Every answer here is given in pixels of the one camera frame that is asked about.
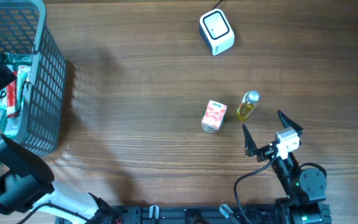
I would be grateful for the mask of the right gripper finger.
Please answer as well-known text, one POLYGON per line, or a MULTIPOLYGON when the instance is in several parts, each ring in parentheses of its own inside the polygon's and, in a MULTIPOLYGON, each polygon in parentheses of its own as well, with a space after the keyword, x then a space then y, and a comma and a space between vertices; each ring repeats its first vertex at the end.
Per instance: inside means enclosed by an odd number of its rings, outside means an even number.
POLYGON ((299 136, 303 134, 303 128, 286 116, 281 110, 278 110, 277 114, 284 128, 293 128, 299 136))
POLYGON ((245 152, 248 157, 252 157, 257 153, 258 147, 256 146, 255 141, 253 140, 247 126, 242 125, 244 140, 245 140, 245 152))

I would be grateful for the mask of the red white tube package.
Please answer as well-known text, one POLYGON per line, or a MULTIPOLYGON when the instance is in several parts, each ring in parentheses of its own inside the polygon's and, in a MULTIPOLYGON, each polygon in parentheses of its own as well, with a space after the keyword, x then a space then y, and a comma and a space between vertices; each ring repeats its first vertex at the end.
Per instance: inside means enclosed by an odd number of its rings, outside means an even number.
POLYGON ((12 117, 17 111, 17 81, 14 80, 6 87, 7 116, 12 117))

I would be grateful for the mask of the yellow oil bottle silver cap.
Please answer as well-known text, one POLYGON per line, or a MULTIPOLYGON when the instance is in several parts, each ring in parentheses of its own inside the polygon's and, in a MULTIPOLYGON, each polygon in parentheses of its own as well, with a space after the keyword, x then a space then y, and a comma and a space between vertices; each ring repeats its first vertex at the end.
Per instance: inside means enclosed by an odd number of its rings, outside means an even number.
POLYGON ((240 105, 236 110, 236 118, 238 121, 245 121, 249 118, 251 112, 256 108, 257 103, 260 100, 260 94, 258 91, 252 90, 247 92, 240 105))

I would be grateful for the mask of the Knorr jar green lid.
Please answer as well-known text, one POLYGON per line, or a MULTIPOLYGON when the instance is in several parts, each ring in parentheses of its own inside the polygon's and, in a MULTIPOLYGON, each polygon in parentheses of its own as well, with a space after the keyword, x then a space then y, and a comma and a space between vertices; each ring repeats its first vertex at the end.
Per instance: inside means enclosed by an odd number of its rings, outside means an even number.
POLYGON ((219 114, 218 116, 204 114, 201 119, 201 127, 207 133, 218 132, 225 122, 225 116, 219 114))

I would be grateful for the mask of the pink Kleenex tissue pack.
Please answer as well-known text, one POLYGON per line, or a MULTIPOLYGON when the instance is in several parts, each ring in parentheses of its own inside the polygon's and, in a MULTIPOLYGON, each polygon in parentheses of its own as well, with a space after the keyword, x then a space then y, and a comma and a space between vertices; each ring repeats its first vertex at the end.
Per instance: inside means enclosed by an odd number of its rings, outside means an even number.
POLYGON ((227 111, 227 106, 219 103, 217 101, 209 100, 206 110, 204 111, 204 114, 218 116, 219 114, 225 116, 227 111))

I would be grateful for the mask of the green 3M gloves package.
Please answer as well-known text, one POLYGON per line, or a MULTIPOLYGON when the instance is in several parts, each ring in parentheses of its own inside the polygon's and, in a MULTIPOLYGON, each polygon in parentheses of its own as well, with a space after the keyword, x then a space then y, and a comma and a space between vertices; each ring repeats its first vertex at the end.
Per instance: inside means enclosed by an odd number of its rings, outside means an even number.
MULTIPOLYGON (((4 62, 7 67, 14 73, 17 78, 17 67, 19 64, 29 65, 32 68, 32 55, 31 54, 9 54, 4 53, 0 55, 0 61, 4 62)), ((6 97, 6 87, 0 91, 0 128, 3 133, 11 138, 14 139, 19 132, 22 120, 22 112, 24 107, 24 95, 27 91, 27 87, 25 84, 29 82, 30 73, 24 83, 24 91, 22 95, 22 110, 16 111, 16 114, 12 117, 7 116, 7 97, 6 97)))

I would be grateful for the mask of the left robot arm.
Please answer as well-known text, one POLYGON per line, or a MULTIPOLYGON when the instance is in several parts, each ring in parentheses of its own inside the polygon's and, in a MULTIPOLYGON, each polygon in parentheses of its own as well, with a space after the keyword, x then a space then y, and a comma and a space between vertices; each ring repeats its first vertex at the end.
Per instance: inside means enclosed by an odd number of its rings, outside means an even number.
MULTIPOLYGON (((16 76, 0 62, 0 91, 16 76)), ((57 223, 120 223, 117 211, 95 195, 81 194, 55 181, 37 155, 5 136, 0 127, 0 214, 35 212, 56 216, 57 223)))

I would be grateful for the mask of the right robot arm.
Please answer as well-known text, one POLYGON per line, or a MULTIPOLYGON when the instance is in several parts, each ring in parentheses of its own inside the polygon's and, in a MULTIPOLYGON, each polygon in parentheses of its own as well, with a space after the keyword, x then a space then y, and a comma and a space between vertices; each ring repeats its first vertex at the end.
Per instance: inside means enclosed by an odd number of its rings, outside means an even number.
POLYGON ((293 152, 301 146, 303 128, 282 111, 278 110, 277 114, 283 129, 276 132, 275 140, 264 147, 257 147, 246 125, 242 126, 246 155, 255 156, 258 162, 268 163, 238 178, 234 184, 241 215, 246 223, 331 223, 330 207, 324 203, 328 174, 318 164, 298 163, 293 152), (276 199, 273 204, 241 205, 237 193, 239 181, 268 167, 273 169, 286 196, 276 199))

